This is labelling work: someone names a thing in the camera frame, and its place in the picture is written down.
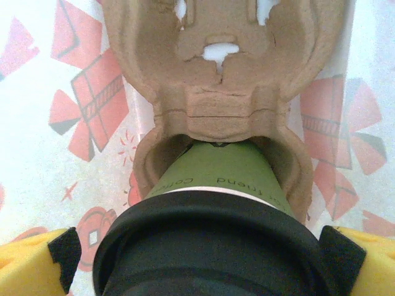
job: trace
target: green paper tube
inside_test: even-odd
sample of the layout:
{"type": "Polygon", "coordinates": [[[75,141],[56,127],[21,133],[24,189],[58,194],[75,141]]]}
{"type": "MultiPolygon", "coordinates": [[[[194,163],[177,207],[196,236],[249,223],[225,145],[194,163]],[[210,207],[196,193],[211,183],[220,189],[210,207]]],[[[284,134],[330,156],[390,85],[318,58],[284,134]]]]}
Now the green paper tube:
{"type": "Polygon", "coordinates": [[[294,218],[272,168],[251,141],[194,141],[168,168],[147,198],[190,190],[224,192],[254,199],[294,218]]]}

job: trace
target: torn cardboard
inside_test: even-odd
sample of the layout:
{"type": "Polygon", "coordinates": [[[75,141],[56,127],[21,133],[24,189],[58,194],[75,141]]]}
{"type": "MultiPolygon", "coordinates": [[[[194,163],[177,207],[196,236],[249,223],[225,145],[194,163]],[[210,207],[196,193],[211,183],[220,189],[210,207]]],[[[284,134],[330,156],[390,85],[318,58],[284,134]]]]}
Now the torn cardboard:
{"type": "Polygon", "coordinates": [[[305,222],[312,164],[286,126],[288,102],[323,68],[342,26],[344,0],[282,0],[260,26],[256,0],[106,0],[110,45],[126,80],[154,106],[156,127],[140,142],[134,170],[143,196],[191,139],[252,139],[270,162],[295,216],[305,222]],[[201,56],[235,43],[223,72],[201,56]]]}

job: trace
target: red pattern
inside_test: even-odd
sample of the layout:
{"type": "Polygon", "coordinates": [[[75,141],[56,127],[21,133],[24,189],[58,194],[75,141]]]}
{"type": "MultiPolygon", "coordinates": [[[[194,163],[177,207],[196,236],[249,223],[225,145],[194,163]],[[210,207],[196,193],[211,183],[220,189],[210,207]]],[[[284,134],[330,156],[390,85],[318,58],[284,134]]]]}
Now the red pattern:
{"type": "Polygon", "coordinates": [[[118,154],[123,157],[123,166],[126,165],[127,161],[131,163],[134,161],[135,150],[137,149],[137,146],[133,144],[134,140],[135,136],[130,137],[128,130],[126,130],[125,139],[120,138],[122,150],[118,154]]]}
{"type": "Polygon", "coordinates": [[[333,220],[342,217],[359,201],[352,184],[329,163],[318,163],[314,171],[314,182],[320,189],[333,220]]]}
{"type": "Polygon", "coordinates": [[[74,190],[75,186],[77,186],[77,184],[78,184],[78,182],[75,182],[70,188],[67,188],[67,187],[65,188],[66,193],[63,196],[62,201],[65,199],[73,200],[72,191],[74,190]]]}
{"type": "Polygon", "coordinates": [[[117,214],[113,209],[106,211],[102,207],[91,208],[82,217],[77,226],[82,247],[81,260],[78,264],[80,270],[92,271],[99,244],[116,218],[117,214]]]}
{"type": "Polygon", "coordinates": [[[352,169],[351,149],[365,175],[386,163],[383,141],[359,132],[381,120],[372,90],[361,80],[336,76],[314,81],[301,94],[304,138],[310,156],[319,160],[314,181],[333,220],[359,200],[352,184],[337,168],[352,169]]]}
{"type": "Polygon", "coordinates": [[[377,236],[394,236],[395,223],[391,223],[382,217],[376,216],[368,211],[364,211],[365,219],[362,221],[364,231],[377,236]]]}
{"type": "Polygon", "coordinates": [[[135,176],[134,171],[132,171],[130,174],[129,185],[130,185],[130,189],[129,189],[129,194],[128,194],[128,205],[129,205],[129,207],[131,207],[132,205],[135,205],[141,201],[141,195],[138,190],[136,176],[135,176]]]}
{"type": "Polygon", "coordinates": [[[129,113],[121,69],[110,49],[73,80],[75,103],[63,91],[55,93],[49,125],[59,134],[77,122],[69,151],[83,160],[94,157],[93,142],[100,152],[129,113]]]}
{"type": "Polygon", "coordinates": [[[53,59],[86,68],[100,54],[102,23],[71,3],[58,0],[55,15],[53,59]]]}
{"type": "Polygon", "coordinates": [[[38,55],[40,51],[37,47],[29,48],[33,42],[28,30],[14,18],[6,48],[0,56],[0,81],[38,55]]]}

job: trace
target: hole in cardboard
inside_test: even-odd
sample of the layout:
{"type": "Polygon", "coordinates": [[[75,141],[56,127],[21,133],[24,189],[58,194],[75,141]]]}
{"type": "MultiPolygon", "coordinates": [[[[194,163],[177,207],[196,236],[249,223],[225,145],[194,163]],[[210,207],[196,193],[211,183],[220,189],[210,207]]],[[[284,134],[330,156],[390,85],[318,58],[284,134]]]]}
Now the hole in cardboard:
{"type": "Polygon", "coordinates": [[[186,2],[185,0],[177,0],[175,7],[174,7],[174,13],[178,17],[180,21],[183,20],[183,17],[186,14],[186,2]]]}
{"type": "Polygon", "coordinates": [[[235,54],[239,52],[238,45],[233,43],[215,43],[207,45],[204,48],[203,59],[214,60],[217,63],[217,71],[222,73],[222,63],[228,54],[235,54]]]}
{"type": "Polygon", "coordinates": [[[257,20],[260,26],[265,25],[272,7],[279,3],[280,0],[257,0],[257,20]]]}

